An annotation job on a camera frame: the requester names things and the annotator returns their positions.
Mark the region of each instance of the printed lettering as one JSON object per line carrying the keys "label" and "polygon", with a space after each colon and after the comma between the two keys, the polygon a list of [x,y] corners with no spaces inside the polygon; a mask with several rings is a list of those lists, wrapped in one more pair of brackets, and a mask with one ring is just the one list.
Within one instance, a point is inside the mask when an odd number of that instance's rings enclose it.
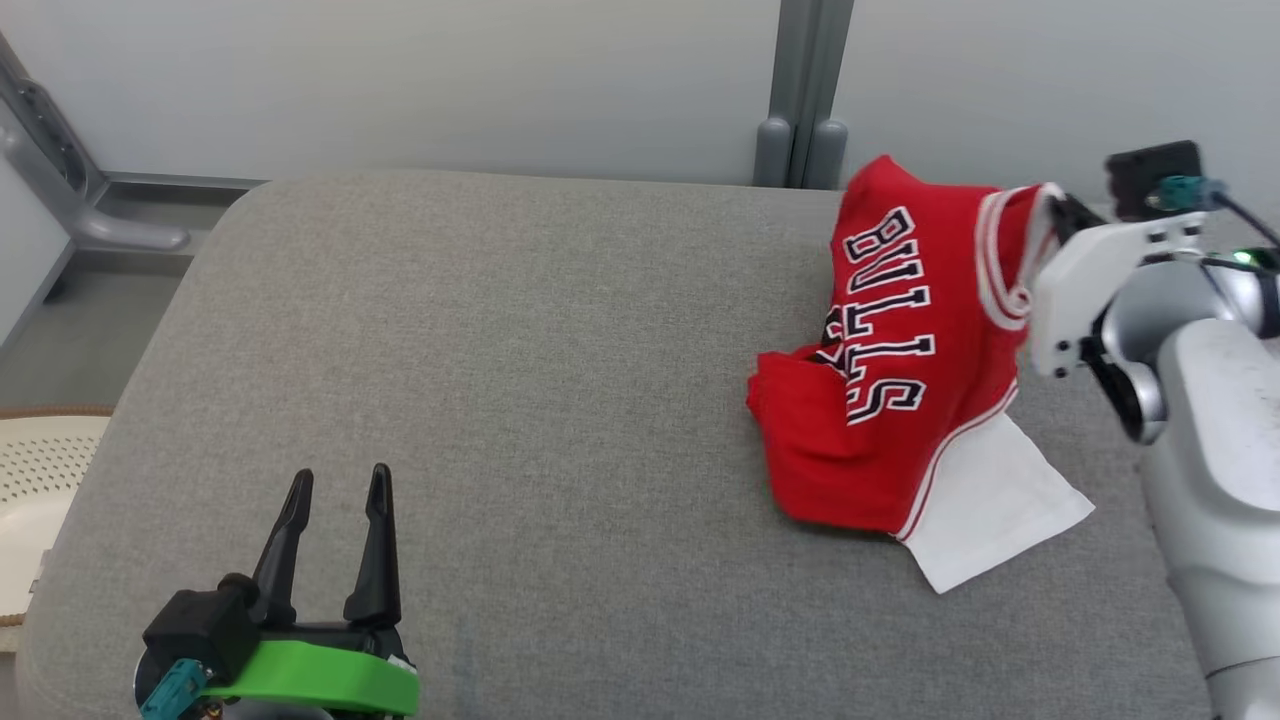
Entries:
{"label": "printed lettering", "polygon": [[861,388],[849,391],[850,425],[864,423],[881,414],[883,410],[918,410],[924,400],[927,386],[920,380],[884,379],[872,383],[872,391],[867,395],[867,401],[858,404]]}
{"label": "printed lettering", "polygon": [[929,286],[913,287],[902,295],[891,295],[874,302],[850,302],[845,305],[842,323],[845,340],[869,336],[876,332],[876,325],[865,322],[865,318],[870,315],[895,307],[924,307],[928,304]]}
{"label": "printed lettering", "polygon": [[841,319],[844,310],[840,305],[832,305],[827,313],[827,319],[822,323],[822,343],[831,345],[845,340],[845,325]]}
{"label": "printed lettering", "polygon": [[860,290],[924,277],[924,265],[911,258],[919,256],[919,245],[909,240],[890,249],[867,268],[849,278],[849,295]]}
{"label": "printed lettering", "polygon": [[915,336],[915,340],[906,342],[876,342],[872,345],[845,346],[845,378],[849,383],[861,380],[867,375],[867,368],[859,365],[858,361],[884,355],[933,355],[933,336]]}
{"label": "printed lettering", "polygon": [[858,263],[881,247],[906,237],[915,229],[915,222],[906,208],[890,210],[874,228],[845,238],[845,255],[850,263]]}

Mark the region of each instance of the teal connector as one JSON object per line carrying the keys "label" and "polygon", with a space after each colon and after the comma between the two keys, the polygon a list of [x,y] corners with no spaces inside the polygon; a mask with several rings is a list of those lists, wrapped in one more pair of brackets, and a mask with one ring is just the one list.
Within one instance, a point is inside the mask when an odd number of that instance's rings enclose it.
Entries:
{"label": "teal connector", "polygon": [[200,700],[209,684],[205,669],[195,660],[179,660],[164,674],[164,679],[142,703],[142,720],[178,720],[188,707]]}
{"label": "teal connector", "polygon": [[1185,213],[1204,209],[1204,178],[1199,176],[1170,176],[1160,181],[1156,192],[1158,210]]}

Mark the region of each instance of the gray fabric surface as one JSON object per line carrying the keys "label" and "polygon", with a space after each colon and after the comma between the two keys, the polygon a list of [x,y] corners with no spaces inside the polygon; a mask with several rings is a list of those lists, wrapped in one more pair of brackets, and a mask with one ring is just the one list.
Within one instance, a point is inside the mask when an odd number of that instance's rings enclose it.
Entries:
{"label": "gray fabric surface", "polygon": [[253,568],[316,473],[303,619],[396,478],[424,717],[1207,716],[1087,377],[1012,415],[1097,506],[946,596],[773,507],[755,354],[819,329],[838,196],[383,172],[276,182],[192,264],[84,478],[19,659],[31,717],[132,717],[138,635]]}

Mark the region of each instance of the beige basket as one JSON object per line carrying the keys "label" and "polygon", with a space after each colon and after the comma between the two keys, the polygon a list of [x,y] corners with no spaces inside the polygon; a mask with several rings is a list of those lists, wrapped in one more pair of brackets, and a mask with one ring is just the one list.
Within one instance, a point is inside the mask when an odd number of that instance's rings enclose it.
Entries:
{"label": "beige basket", "polygon": [[0,628],[22,624],[45,552],[110,413],[97,406],[0,410]]}

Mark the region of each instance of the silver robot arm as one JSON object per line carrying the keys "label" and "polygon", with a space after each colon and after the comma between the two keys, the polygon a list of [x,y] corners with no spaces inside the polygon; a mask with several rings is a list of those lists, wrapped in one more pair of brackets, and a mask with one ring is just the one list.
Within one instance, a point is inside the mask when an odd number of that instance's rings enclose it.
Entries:
{"label": "silver robot arm", "polygon": [[1088,366],[1144,446],[1216,717],[1280,720],[1280,363],[1260,341],[1280,336],[1280,292],[1274,269],[1201,251],[1203,218],[1071,234],[1033,290],[1032,361]]}

